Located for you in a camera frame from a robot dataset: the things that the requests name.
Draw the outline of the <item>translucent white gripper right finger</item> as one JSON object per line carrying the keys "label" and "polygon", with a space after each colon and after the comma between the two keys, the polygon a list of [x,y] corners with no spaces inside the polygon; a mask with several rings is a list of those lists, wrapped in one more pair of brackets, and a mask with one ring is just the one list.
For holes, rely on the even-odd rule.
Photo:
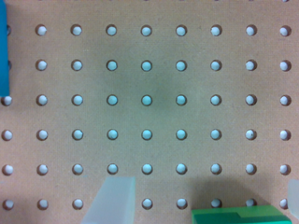
{"label": "translucent white gripper right finger", "polygon": [[287,200],[291,214],[299,219],[299,180],[291,179],[289,181]]}

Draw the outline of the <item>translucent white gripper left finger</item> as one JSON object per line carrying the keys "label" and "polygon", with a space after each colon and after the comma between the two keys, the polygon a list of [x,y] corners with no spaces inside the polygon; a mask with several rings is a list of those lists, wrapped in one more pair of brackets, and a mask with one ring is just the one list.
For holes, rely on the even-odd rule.
{"label": "translucent white gripper left finger", "polygon": [[135,178],[106,178],[80,224],[134,224]]}

